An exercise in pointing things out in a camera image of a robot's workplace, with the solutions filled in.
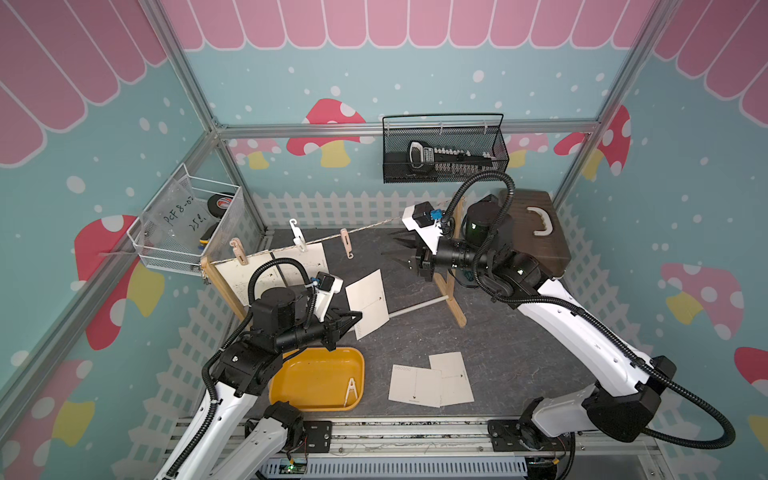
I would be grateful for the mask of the brown lid storage box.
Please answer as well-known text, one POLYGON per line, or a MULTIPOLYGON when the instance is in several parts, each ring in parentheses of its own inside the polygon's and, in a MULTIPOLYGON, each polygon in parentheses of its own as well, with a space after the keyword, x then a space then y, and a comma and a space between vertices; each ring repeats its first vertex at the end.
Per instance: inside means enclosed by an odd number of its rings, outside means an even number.
POLYGON ((508 214, 513 248, 536 258, 554 278, 561 278, 571 254, 550 195, 518 189, 508 214))

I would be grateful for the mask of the socket wrench set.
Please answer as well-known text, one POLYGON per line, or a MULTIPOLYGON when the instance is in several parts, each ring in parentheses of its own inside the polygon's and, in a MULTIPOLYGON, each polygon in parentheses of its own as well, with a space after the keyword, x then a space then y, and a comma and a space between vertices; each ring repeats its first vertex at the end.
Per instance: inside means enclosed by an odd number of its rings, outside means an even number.
POLYGON ((415 175, 469 177, 496 170, 496 159, 488 152, 472 155, 469 150, 434 147, 411 141, 406 150, 408 167, 415 175))

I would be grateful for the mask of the yellow plastic tray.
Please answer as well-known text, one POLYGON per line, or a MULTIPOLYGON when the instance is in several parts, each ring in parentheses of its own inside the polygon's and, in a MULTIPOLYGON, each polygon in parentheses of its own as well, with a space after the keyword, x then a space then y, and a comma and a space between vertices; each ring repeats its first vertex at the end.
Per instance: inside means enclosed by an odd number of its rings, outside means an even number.
POLYGON ((365 359, 359 350, 307 348, 295 357, 284 357, 281 370, 270 382, 269 401, 287 402, 303 412, 345 412, 362 400, 364 383, 365 359), (351 377, 356 380, 359 399, 344 408, 351 377))

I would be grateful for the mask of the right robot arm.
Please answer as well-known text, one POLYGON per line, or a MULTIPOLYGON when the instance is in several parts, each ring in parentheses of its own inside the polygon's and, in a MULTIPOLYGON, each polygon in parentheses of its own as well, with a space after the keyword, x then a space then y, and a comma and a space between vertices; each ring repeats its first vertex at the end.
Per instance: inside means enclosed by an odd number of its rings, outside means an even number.
POLYGON ((444 210, 430 202, 403 211, 405 227, 395 240, 412 249, 405 259, 393 259, 426 280, 436 269, 464 270, 473 285, 491 301, 520 311, 543 327, 592 373, 595 382, 556 398, 532 400, 520 416, 515 434, 529 450, 540 450, 563 434, 599 431, 613 440, 630 443, 647 435, 670 444, 699 450, 724 449, 734 443, 736 431, 718 409, 677 384, 675 364, 664 356, 650 357, 635 349, 597 317, 583 308, 563 284, 534 256, 516 248, 509 210, 515 196, 513 179, 486 171, 464 182, 444 210), (453 215, 465 193, 484 180, 504 183, 503 204, 487 203, 491 217, 475 227, 453 215), (461 227, 461 238, 454 235, 461 227), (722 428, 715 439, 680 438, 650 428, 662 394, 670 390, 692 403, 722 428))

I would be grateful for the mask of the white clothespin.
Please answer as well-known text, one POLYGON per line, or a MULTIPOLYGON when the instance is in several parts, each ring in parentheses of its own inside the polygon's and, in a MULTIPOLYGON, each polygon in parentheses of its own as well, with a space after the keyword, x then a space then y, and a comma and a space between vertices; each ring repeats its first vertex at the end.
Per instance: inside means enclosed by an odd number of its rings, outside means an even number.
POLYGON ((307 251, 307 243, 306 239, 303 235, 303 232, 299 226, 298 220, 295 218, 291 218, 289 220, 289 225, 293 234, 293 243, 294 245, 301 251, 306 252, 307 251))
POLYGON ((347 408, 348 406, 350 406, 353 403, 357 402, 358 399, 359 399, 359 392, 357 390, 357 383, 356 383, 355 378, 351 377, 348 380, 347 387, 346 387, 346 390, 345 390, 343 407, 347 408))

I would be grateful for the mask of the black tape roll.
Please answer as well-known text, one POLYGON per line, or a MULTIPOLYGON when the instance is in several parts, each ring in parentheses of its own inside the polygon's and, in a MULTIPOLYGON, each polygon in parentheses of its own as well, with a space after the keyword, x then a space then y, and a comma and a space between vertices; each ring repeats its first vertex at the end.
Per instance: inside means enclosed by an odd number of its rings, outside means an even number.
POLYGON ((231 195, 216 193, 212 194, 206 201, 209 213, 217 219, 221 219, 227 213, 233 202, 231 195))

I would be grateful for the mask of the pink clothespin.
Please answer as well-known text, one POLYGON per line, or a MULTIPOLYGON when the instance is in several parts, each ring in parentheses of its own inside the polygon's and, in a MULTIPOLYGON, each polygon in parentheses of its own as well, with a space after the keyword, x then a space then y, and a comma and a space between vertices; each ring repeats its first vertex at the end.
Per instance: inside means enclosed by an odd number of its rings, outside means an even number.
POLYGON ((352 247, 352 243, 351 243, 350 233, 349 233, 349 231, 346 228, 342 228, 340 230, 340 238, 342 240, 342 244, 343 244, 343 247, 344 247, 344 250, 345 250, 346 257, 348 259, 353 259, 354 258, 354 252, 353 252, 353 247, 352 247))
POLYGON ((234 237, 230 240, 229 245, 232 248, 234 258, 238 261, 238 263, 242 266, 248 265, 249 264, 248 256, 245 252, 245 249, 241 240, 237 237, 234 237))

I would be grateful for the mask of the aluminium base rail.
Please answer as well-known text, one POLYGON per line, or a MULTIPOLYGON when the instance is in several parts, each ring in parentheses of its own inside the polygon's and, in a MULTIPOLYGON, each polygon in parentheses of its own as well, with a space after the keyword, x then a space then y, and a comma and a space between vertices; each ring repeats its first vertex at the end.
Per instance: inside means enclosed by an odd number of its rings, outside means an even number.
POLYGON ((309 438, 261 467, 268 479, 670 479, 657 443, 600 433, 553 440, 538 451, 487 417, 317 418, 309 438))

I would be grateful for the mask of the postcard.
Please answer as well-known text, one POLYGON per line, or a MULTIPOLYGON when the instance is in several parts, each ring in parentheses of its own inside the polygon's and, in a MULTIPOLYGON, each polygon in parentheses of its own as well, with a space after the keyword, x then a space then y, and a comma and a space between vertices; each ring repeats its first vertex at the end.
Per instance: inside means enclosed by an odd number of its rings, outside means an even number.
POLYGON ((430 367, 441 375, 440 406, 472 403, 474 395, 461 352, 429 356, 430 367))
POLYGON ((389 321, 382 275, 380 270, 367 275, 346 288, 349 308, 362 313, 354 326, 357 340, 370 335, 389 321))
MULTIPOLYGON (((299 247, 275 249, 271 251, 274 258, 292 258, 301 263, 310 278, 318 273, 329 273, 325 250, 322 244, 311 244, 302 251, 299 247)), ((280 265, 278 270, 287 286, 298 286, 302 280, 301 274, 295 267, 280 265)))
MULTIPOLYGON (((252 274, 263 264, 272 260, 269 252, 260 252, 248 257, 248 264, 241 265, 236 258, 215 262, 214 266, 223 276, 234 294, 244 306, 249 305, 248 284, 252 274)), ((266 270, 257 280, 255 285, 255 297, 260 298, 262 293, 273 287, 283 287, 284 282, 276 267, 266 270)))
POLYGON ((388 399, 394 402, 439 408, 441 380, 440 370, 394 365, 388 399))

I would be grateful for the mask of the black mesh wall basket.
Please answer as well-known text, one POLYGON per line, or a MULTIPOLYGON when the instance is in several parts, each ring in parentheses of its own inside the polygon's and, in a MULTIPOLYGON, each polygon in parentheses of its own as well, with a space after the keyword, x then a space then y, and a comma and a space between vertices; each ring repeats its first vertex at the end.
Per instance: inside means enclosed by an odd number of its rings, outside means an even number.
POLYGON ((381 119, 383 181, 463 182, 504 172, 509 154, 500 113, 401 114, 381 119))

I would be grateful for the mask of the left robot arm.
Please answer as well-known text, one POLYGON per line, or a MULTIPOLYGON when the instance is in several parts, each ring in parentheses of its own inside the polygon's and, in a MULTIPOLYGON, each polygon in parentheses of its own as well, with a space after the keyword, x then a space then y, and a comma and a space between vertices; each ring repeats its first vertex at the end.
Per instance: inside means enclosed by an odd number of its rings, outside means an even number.
POLYGON ((227 457, 226 443, 269 382, 315 343, 327 350, 359 321, 360 311, 332 306, 341 278, 311 274, 294 258, 272 259, 251 274, 244 320, 201 370, 205 395, 168 460, 160 479, 252 479, 278 453, 307 443, 300 410, 278 401, 264 411, 251 433, 227 457))

